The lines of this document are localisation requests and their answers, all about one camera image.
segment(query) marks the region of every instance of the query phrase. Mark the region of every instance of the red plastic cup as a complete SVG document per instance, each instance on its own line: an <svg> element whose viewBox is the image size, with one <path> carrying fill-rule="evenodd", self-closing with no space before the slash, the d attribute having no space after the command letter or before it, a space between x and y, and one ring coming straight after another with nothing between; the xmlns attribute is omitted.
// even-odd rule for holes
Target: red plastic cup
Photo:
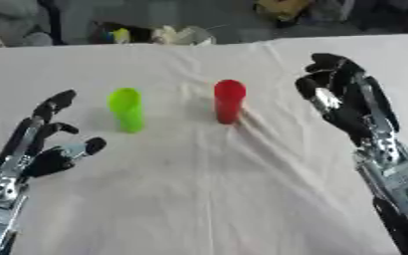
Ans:
<svg viewBox="0 0 408 255"><path fill-rule="evenodd" d="M234 80L224 80L215 86L215 110L220 124L229 125L238 120L246 87Z"/></svg>

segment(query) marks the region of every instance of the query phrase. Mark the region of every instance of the robotic hand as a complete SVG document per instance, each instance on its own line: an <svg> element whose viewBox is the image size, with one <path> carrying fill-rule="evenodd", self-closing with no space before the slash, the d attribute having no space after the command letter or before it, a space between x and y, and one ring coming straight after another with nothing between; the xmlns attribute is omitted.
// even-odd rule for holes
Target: robotic hand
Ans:
<svg viewBox="0 0 408 255"><path fill-rule="evenodd" d="M75 96L74 91L66 91L40 104L30 118L18 125L0 153L0 255L11 252L17 235L16 221L28 198L29 178L73 168L81 158L105 147L105 141L96 137L81 144L43 150L45 139L52 134L79 132L67 124L51 124L53 115L69 107Z"/></svg>
<svg viewBox="0 0 408 255"><path fill-rule="evenodd" d="M313 54L296 86L330 124L357 147L356 170L373 193L373 205L401 254L408 255L408 148L377 81L351 60Z"/></svg>

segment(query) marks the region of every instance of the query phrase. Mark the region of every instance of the white tablecloth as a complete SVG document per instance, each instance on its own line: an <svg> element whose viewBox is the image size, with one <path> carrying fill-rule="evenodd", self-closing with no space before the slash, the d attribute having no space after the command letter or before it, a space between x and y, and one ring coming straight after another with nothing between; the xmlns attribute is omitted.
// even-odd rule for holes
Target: white tablecloth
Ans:
<svg viewBox="0 0 408 255"><path fill-rule="evenodd" d="M14 254L393 255L353 170L352 144L300 98L315 52L377 78L408 144L408 36L289 39L215 47L85 46L0 50L0 149L45 98L73 88L57 116L106 150L33 180ZM213 85L247 85L237 125L214 118ZM106 97L138 88L146 129L116 130Z"/></svg>

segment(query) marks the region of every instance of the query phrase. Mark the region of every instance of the green plastic cup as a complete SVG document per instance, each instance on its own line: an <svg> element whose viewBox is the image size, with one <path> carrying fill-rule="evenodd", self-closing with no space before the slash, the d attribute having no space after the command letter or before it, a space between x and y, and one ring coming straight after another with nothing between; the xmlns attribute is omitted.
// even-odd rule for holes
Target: green plastic cup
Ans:
<svg viewBox="0 0 408 255"><path fill-rule="evenodd" d="M142 100L135 89L123 88L108 97L108 106L126 132L138 132L144 127Z"/></svg>

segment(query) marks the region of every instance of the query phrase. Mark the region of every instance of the plastic cup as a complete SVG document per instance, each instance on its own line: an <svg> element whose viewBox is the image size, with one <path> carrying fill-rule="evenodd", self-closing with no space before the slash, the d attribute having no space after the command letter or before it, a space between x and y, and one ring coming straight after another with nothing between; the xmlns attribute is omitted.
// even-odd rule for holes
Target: plastic cup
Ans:
<svg viewBox="0 0 408 255"><path fill-rule="evenodd" d="M234 80L224 80L215 86L215 110L220 124L229 125L238 120L246 87Z"/></svg>
<svg viewBox="0 0 408 255"><path fill-rule="evenodd" d="M120 128L126 132L138 132L143 129L142 100L135 89L123 88L108 97L108 106Z"/></svg>

